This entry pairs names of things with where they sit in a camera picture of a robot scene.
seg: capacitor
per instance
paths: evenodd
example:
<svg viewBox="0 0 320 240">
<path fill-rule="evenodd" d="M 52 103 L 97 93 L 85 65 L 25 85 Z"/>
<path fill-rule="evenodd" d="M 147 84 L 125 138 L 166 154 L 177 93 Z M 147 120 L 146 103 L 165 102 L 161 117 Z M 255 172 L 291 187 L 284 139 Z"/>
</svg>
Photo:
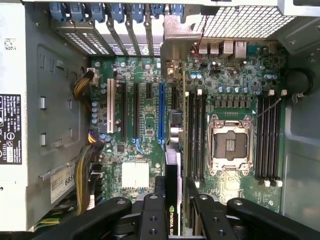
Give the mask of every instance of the capacitor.
<svg viewBox="0 0 320 240">
<path fill-rule="evenodd" d="M 228 86 L 225 90 L 227 93 L 232 93 L 233 88 L 232 88 L 232 86 Z"/>
<path fill-rule="evenodd" d="M 234 88 L 234 92 L 236 93 L 236 94 L 239 94 L 239 93 L 241 93 L 241 87 L 235 87 Z"/>
<path fill-rule="evenodd" d="M 264 79 L 266 80 L 271 80 L 272 79 L 272 74 L 268 73 L 264 75 Z"/>
<path fill-rule="evenodd" d="M 241 62 L 241 63 L 240 63 L 240 67 L 244 67 L 245 65 L 247 65 L 247 63 L 248 63 L 247 61 Z"/>
<path fill-rule="evenodd" d="M 96 107 L 96 106 L 98 106 L 98 104 L 99 104 L 99 103 L 98 103 L 97 101 L 91 102 L 91 106 L 92 106 L 92 107 Z"/>
<path fill-rule="evenodd" d="M 106 135 L 105 138 L 104 138 L 104 140 L 105 140 L 106 142 L 110 142 L 110 141 L 111 141 L 111 136 L 110 136 L 110 135 Z"/>
</svg>

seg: blue pcie slot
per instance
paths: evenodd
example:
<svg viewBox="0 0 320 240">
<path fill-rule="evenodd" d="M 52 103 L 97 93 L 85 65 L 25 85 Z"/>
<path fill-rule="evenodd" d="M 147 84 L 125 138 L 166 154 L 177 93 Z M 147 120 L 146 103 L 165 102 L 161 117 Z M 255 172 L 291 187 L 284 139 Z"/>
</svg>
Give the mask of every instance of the blue pcie slot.
<svg viewBox="0 0 320 240">
<path fill-rule="evenodd" d="M 158 143 L 165 143 L 165 84 L 159 84 Z"/>
</svg>

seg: metal bracket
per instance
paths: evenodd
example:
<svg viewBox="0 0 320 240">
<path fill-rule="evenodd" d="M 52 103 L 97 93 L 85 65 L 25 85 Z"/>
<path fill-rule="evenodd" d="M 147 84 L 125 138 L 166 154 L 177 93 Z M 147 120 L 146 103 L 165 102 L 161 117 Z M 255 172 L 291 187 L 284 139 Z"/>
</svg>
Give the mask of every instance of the metal bracket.
<svg viewBox="0 0 320 240">
<path fill-rule="evenodd" d="M 140 48 L 139 48 L 138 41 L 137 41 L 137 38 L 135 35 L 135 31 L 133 29 L 133 19 L 132 19 L 132 15 L 131 15 L 131 7 L 129 4 L 126 4 L 125 27 L 126 27 L 126 30 L 128 31 L 129 38 L 133 44 L 135 54 L 137 55 L 137 57 L 141 57 Z"/>
<path fill-rule="evenodd" d="M 277 6 L 284 16 L 320 17 L 320 6 L 295 5 L 294 0 L 277 0 Z"/>
<path fill-rule="evenodd" d="M 151 24 L 151 10 L 150 4 L 146 4 L 145 6 L 145 22 L 143 23 L 145 27 L 145 36 L 146 42 L 148 44 L 149 55 L 153 57 L 154 54 L 154 39 L 152 36 L 152 24 Z"/>
</svg>

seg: black pcie slot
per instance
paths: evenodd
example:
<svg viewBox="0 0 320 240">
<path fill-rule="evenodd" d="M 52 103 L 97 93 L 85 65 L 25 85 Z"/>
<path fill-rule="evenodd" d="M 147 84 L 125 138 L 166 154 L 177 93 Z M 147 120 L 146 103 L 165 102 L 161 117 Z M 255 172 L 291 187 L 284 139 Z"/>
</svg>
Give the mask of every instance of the black pcie slot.
<svg viewBox="0 0 320 240">
<path fill-rule="evenodd" d="M 133 138 L 139 137 L 140 125 L 140 91 L 139 83 L 133 84 Z"/>
<path fill-rule="evenodd" d="M 177 98 L 178 98 L 177 87 L 173 86 L 171 88 L 171 109 L 177 109 Z"/>
<path fill-rule="evenodd" d="M 206 146 L 206 106 L 207 95 L 203 95 L 201 99 L 201 124 L 200 124 L 200 157 L 199 157 L 199 178 L 205 181 L 205 146 Z"/>
<path fill-rule="evenodd" d="M 194 103 L 194 157 L 192 161 L 194 179 L 199 180 L 199 128 L 200 128 L 201 96 L 197 96 Z"/>
<path fill-rule="evenodd" d="M 128 91 L 127 84 L 125 82 L 121 83 L 122 88 L 122 120 L 121 120 L 121 137 L 127 138 L 128 130 Z"/>
<path fill-rule="evenodd" d="M 152 99 L 152 83 L 147 82 L 145 85 L 146 99 Z"/>
<path fill-rule="evenodd" d="M 193 135 L 193 126 L 194 126 L 194 98 L 195 95 L 190 93 L 189 97 L 187 98 L 187 107 L 188 107 L 188 153 L 187 153 L 187 164 L 188 164 L 188 176 L 193 177 L 193 168 L 192 168 L 192 159 L 193 159 L 193 146 L 194 146 L 194 135 Z"/>
</svg>

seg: screw hole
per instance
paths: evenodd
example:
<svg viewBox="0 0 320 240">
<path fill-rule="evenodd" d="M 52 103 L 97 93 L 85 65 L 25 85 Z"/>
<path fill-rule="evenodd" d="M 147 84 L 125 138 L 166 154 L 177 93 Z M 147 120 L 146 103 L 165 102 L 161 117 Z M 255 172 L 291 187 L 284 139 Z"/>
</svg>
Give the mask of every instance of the screw hole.
<svg viewBox="0 0 320 240">
<path fill-rule="evenodd" d="M 153 236 L 156 235 L 157 233 L 158 233 L 158 231 L 154 228 L 149 231 L 149 234 L 153 235 Z"/>
<path fill-rule="evenodd" d="M 218 234 L 219 234 L 220 236 L 225 236 L 227 233 L 226 233 L 225 231 L 223 231 L 222 229 L 220 229 L 220 230 L 218 231 Z"/>
<path fill-rule="evenodd" d="M 152 222 L 155 222 L 155 221 L 158 220 L 158 218 L 157 218 L 156 216 L 152 216 L 152 217 L 150 217 L 149 219 L 150 219 L 150 221 L 152 221 Z"/>
</svg>

